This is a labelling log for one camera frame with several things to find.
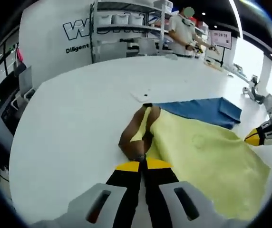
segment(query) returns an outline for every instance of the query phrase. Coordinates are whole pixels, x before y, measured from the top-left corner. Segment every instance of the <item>sign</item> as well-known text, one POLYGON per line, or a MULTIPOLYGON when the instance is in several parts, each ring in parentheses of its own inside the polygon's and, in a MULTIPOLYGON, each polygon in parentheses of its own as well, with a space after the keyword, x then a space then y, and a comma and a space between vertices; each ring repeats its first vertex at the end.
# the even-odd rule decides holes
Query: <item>sign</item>
POLYGON ((231 32, 211 30, 211 43, 227 49, 231 49, 231 32))
MULTIPOLYGON (((42 0, 23 11, 19 45, 25 65, 32 66, 34 88, 64 72, 92 63, 90 3, 88 0, 42 0)), ((98 31, 96 38, 116 42, 121 38, 144 37, 143 32, 114 27, 98 31)))

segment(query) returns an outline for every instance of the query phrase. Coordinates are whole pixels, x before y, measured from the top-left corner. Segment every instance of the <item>shelf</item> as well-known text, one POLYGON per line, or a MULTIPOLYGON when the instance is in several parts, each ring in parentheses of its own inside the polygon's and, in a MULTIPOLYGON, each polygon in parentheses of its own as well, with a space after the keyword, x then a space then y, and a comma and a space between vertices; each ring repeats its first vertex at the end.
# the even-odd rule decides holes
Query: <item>shelf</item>
MULTIPOLYGON (((139 50, 138 49, 127 49, 126 52, 127 53, 138 53, 139 50)), ((162 50, 161 52, 164 54, 173 54, 172 50, 162 50)))
MULTIPOLYGON (((118 1, 99 1, 97 6, 98 11, 108 10, 124 10, 137 13, 149 13, 157 17, 161 17, 161 9, 146 6, 138 3, 118 2, 118 1)), ((170 19, 172 15, 166 13, 165 19, 170 19)))
POLYGON ((151 31, 158 31, 160 32, 160 28, 152 27, 152 26, 146 26, 146 25, 99 25, 97 27, 98 31, 103 30, 112 30, 112 29, 135 29, 135 30, 151 30, 151 31))

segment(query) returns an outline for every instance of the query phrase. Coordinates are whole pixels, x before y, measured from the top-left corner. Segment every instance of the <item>white tabletop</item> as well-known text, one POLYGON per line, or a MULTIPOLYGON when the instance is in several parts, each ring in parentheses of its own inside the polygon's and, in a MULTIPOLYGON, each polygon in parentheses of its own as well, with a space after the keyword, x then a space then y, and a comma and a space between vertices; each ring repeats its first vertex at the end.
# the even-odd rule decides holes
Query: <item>white tabletop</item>
MULTIPOLYGON (((59 75, 37 90, 20 120, 10 155, 10 191, 26 222, 55 219, 68 203, 104 183, 127 159, 118 141, 141 106, 130 93, 150 89, 159 103, 221 97, 242 109, 233 131, 246 136, 267 118, 242 94, 247 84, 200 60, 131 57, 59 75)), ((253 148, 272 168, 272 146, 253 148)), ((272 190, 272 171, 266 197, 272 190)))

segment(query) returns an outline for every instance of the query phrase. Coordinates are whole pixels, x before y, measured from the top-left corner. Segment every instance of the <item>metal shelving unit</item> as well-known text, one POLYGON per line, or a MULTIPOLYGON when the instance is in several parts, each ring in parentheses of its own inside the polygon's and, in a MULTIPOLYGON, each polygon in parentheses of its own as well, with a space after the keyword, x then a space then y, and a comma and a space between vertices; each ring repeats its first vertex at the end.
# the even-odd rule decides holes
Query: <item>metal shelving unit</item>
POLYGON ((112 30, 112 29, 132 29, 132 30, 151 30, 151 31, 161 31, 161 28, 156 28, 152 26, 146 26, 146 25, 99 25, 97 26, 97 31, 103 31, 103 30, 112 30))
MULTIPOLYGON (((98 11, 123 10, 129 12, 151 14, 159 18, 162 16, 162 10, 159 8, 130 2, 98 1, 97 10, 98 11)), ((165 19, 170 19, 170 17, 171 17, 170 14, 167 13, 165 14, 165 19)))
POLYGON ((162 6, 162 9, 158 9, 155 7, 146 6, 138 3, 131 2, 118 2, 118 1, 99 1, 95 0, 93 4, 90 6, 90 43, 91 43, 91 54, 93 58, 93 63, 96 62, 97 58, 99 58, 98 52, 98 39, 97 32, 102 30, 112 30, 112 29, 133 29, 133 30, 143 30, 144 32, 159 32, 160 40, 159 40, 159 51, 162 51, 163 41, 164 41, 164 33, 168 31, 165 30, 165 19, 169 19, 171 17, 170 14, 165 13, 165 3, 162 6), (97 24, 97 12, 98 11, 124 11, 124 12, 134 12, 134 13, 142 13, 144 14, 144 25, 107 25, 107 26, 99 26, 97 24), (148 18, 149 16, 155 16, 161 18, 161 28, 155 28, 149 26, 148 18))

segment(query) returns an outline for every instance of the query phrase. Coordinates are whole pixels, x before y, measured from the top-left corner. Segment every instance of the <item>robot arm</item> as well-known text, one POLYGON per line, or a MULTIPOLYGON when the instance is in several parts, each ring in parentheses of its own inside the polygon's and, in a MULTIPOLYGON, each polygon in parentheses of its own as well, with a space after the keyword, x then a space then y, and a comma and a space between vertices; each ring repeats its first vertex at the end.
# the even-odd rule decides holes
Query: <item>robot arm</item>
POLYGON ((72 200, 68 211, 32 228, 130 228, 138 205, 141 173, 153 228, 237 228, 247 221, 218 214, 213 202, 190 183, 179 182, 167 162, 148 158, 116 167, 106 184, 98 183, 72 200))
POLYGON ((272 95, 268 94, 263 101, 270 119, 253 129, 245 138, 245 142, 253 145, 272 144, 272 95))
POLYGON ((258 85, 258 77, 253 75, 251 80, 249 81, 249 88, 243 88, 243 94, 247 94, 250 99, 261 105, 263 104, 265 97, 256 93, 258 85))

